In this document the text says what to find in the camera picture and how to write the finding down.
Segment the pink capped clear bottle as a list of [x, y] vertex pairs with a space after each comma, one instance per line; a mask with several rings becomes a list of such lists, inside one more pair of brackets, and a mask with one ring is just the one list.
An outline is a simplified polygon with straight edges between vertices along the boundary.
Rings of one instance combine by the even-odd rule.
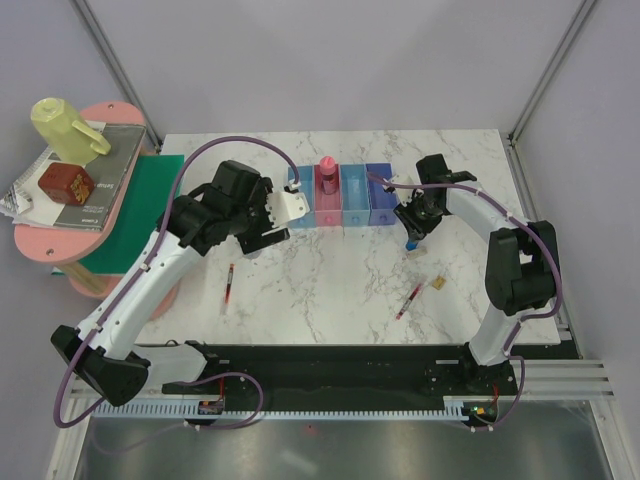
[[332, 195], [338, 188], [338, 165], [331, 156], [323, 157], [319, 162], [321, 189], [325, 195]]

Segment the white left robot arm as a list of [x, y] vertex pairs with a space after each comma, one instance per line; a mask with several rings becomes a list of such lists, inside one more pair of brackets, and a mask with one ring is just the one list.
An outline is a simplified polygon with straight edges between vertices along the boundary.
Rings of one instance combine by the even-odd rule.
[[150, 386], [187, 383], [208, 393], [219, 369], [191, 344], [141, 347], [143, 326], [179, 280], [228, 237], [245, 254], [289, 237], [287, 224], [307, 214], [303, 193], [273, 189], [270, 178], [225, 161], [209, 183], [177, 197], [142, 254], [102, 304], [77, 327], [60, 326], [51, 341], [101, 397], [122, 406]]

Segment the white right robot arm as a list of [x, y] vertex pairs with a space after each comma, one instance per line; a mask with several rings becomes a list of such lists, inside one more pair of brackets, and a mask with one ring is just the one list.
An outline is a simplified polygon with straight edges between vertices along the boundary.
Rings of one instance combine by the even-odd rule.
[[467, 392], [483, 392], [494, 381], [491, 366], [508, 359], [513, 342], [529, 320], [556, 315], [562, 302], [556, 230], [548, 221], [520, 218], [488, 194], [468, 171], [451, 170], [441, 154], [416, 163], [419, 181], [396, 175], [384, 187], [399, 200], [394, 214], [412, 250], [446, 216], [455, 216], [487, 245], [484, 285], [489, 307], [467, 350], [472, 358], [458, 368]]

